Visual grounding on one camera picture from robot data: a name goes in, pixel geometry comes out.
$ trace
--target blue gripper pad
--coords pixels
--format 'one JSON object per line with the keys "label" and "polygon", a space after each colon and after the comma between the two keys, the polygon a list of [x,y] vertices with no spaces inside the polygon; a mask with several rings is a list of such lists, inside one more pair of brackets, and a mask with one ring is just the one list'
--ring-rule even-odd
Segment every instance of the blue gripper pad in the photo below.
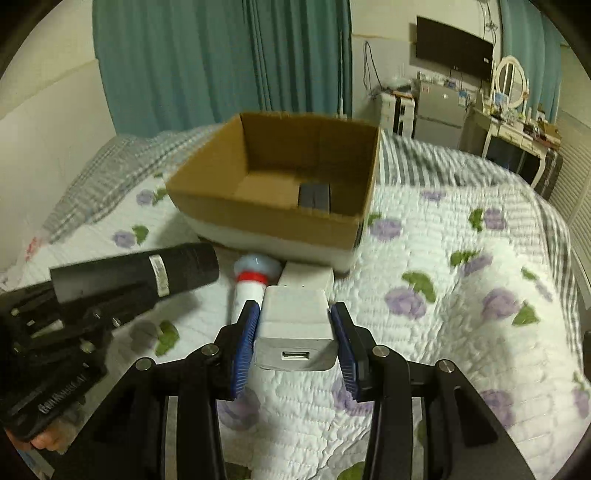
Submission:
{"label": "blue gripper pad", "polygon": [[248,380],[248,370],[251,366],[252,353],[255,342],[256,327],[258,326],[261,308],[255,301],[246,302],[237,324],[245,323],[242,335],[236,348],[236,355],[232,362],[232,384],[230,393],[234,398],[244,389]]}
{"label": "blue gripper pad", "polygon": [[346,333],[348,326],[344,325],[343,321],[350,323],[353,328],[355,327],[353,326],[347,307],[345,307],[345,304],[342,302],[335,303],[330,308],[330,318],[332,319],[335,334],[339,342],[339,364],[345,381],[345,387],[347,391],[351,393],[353,399],[357,400],[359,397],[357,363],[355,361],[355,355],[353,354],[353,346],[349,342],[349,335]]}

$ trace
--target mini fridge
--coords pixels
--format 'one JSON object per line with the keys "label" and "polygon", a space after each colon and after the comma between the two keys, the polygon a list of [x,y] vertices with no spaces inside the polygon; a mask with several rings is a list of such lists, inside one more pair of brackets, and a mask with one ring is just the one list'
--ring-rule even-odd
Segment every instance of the mini fridge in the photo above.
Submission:
{"label": "mini fridge", "polygon": [[421,82],[415,139],[457,148],[465,116],[466,101],[459,92],[435,83]]}

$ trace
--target usb port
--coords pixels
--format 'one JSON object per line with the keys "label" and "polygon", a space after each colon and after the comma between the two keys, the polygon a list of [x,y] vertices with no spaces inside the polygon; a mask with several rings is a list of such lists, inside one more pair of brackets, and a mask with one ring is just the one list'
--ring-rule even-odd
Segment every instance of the usb port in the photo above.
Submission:
{"label": "usb port", "polygon": [[282,352],[282,360],[309,360],[310,352]]}

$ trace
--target white bottle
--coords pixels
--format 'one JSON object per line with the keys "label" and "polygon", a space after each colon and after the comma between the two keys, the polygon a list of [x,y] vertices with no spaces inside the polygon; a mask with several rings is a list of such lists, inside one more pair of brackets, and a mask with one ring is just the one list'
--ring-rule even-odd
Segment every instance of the white bottle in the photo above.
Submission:
{"label": "white bottle", "polygon": [[261,307],[265,289],[277,281],[282,270],[281,263],[266,255],[249,254],[236,261],[234,264],[236,287],[232,307],[232,323],[236,323],[240,318],[247,300],[254,300],[258,303],[259,308]]}

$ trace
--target red band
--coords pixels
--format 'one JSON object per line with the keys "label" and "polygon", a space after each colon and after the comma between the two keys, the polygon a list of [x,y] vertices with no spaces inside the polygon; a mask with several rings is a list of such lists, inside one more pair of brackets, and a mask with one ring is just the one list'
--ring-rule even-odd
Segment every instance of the red band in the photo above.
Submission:
{"label": "red band", "polygon": [[267,286],[269,284],[269,279],[267,278],[267,276],[263,275],[262,273],[257,273],[257,272],[249,272],[249,271],[242,272],[236,278],[236,282],[240,282],[243,280],[257,281],[259,283],[262,283],[265,286]]}

